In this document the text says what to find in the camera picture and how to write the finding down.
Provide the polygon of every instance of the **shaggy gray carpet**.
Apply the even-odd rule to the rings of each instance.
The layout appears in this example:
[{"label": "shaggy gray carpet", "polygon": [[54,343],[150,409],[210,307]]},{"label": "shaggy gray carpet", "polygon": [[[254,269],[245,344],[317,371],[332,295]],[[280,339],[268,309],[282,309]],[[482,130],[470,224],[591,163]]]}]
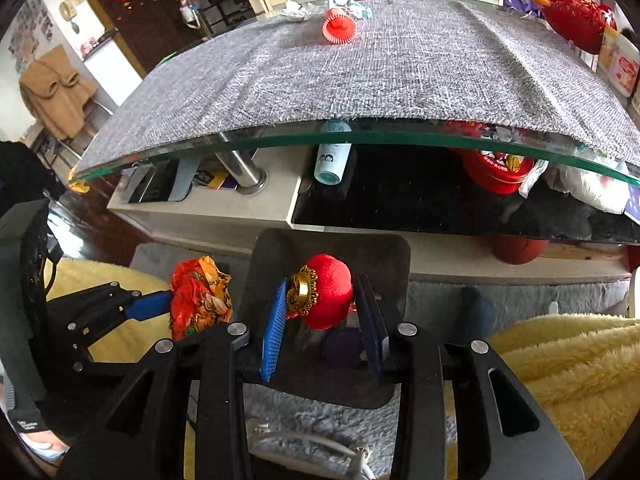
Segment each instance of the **shaggy gray carpet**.
[{"label": "shaggy gray carpet", "polygon": [[153,70],[100,129],[78,172],[253,126],[351,118],[485,121],[566,134],[640,164],[640,132],[555,33],[469,0],[372,0],[353,43],[322,14],[222,34]]},{"label": "shaggy gray carpet", "polygon": [[[139,245],[131,268],[169,281],[175,264],[201,256],[201,252],[158,243]],[[221,270],[231,273],[230,294],[240,305],[249,259],[211,255]],[[460,300],[463,285],[410,282],[405,319],[426,327],[436,338],[447,333]],[[557,301],[560,312],[600,312],[622,299],[628,282],[587,285],[516,286],[478,285],[482,296],[496,307],[496,330],[518,320],[547,312],[548,304]],[[198,387],[192,388],[190,417],[196,420]],[[399,389],[385,406],[376,410],[359,410],[284,394],[257,384],[244,387],[246,418],[268,422],[272,431],[295,430],[314,433],[345,446],[364,442],[372,449],[369,466],[377,476],[389,474],[396,442]],[[447,420],[447,438],[455,438],[455,422]],[[264,440],[256,449],[285,454],[299,460],[322,465],[343,473],[348,459],[312,442],[299,440]]]}]

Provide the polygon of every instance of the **dark wooden door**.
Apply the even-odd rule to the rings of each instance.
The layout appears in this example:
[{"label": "dark wooden door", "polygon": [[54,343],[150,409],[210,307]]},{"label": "dark wooden door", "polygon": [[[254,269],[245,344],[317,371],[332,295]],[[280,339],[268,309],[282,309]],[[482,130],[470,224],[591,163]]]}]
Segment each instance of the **dark wooden door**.
[{"label": "dark wooden door", "polygon": [[145,70],[201,38],[187,27],[175,0],[98,0]]}]

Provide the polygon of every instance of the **silver screw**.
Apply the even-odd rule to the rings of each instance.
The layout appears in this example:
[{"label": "silver screw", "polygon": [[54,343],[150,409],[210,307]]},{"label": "silver screw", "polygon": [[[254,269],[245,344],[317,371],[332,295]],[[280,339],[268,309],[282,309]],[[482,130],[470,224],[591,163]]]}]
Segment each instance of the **silver screw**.
[{"label": "silver screw", "polygon": [[242,335],[246,332],[246,325],[244,323],[232,323],[226,328],[226,331],[231,335]]},{"label": "silver screw", "polygon": [[170,339],[161,339],[156,343],[156,352],[159,354],[166,354],[167,352],[170,352],[173,347],[173,341]]},{"label": "silver screw", "polygon": [[398,325],[398,332],[402,335],[416,335],[418,333],[418,327],[413,323],[400,323]]},{"label": "silver screw", "polygon": [[476,354],[486,354],[489,351],[489,345],[482,340],[476,339],[471,342],[471,349]]}]

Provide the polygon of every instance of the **red velvet lantern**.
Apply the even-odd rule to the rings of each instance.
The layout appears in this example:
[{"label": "red velvet lantern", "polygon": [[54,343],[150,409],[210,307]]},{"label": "red velvet lantern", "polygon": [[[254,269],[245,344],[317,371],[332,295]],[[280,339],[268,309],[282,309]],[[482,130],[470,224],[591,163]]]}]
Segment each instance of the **red velvet lantern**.
[{"label": "red velvet lantern", "polygon": [[317,254],[291,277],[287,319],[300,316],[310,328],[326,330],[344,321],[352,301],[349,267],[328,254]]}]

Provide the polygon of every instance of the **fuzzy yellow blanket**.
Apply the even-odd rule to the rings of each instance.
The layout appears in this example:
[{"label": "fuzzy yellow blanket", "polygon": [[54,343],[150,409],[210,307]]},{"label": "fuzzy yellow blanket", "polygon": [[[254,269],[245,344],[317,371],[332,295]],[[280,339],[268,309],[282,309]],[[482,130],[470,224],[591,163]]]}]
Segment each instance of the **fuzzy yellow blanket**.
[{"label": "fuzzy yellow blanket", "polygon": [[[168,288],[162,280],[125,267],[62,260],[48,298],[114,280],[143,294]],[[135,362],[163,337],[170,337],[168,314],[128,320],[90,351],[100,362]],[[585,476],[591,476],[640,410],[640,319],[541,316],[495,334],[490,343],[561,431]],[[193,478],[193,447],[188,448],[185,478]],[[456,476],[456,461],[449,460],[449,478]]]}]

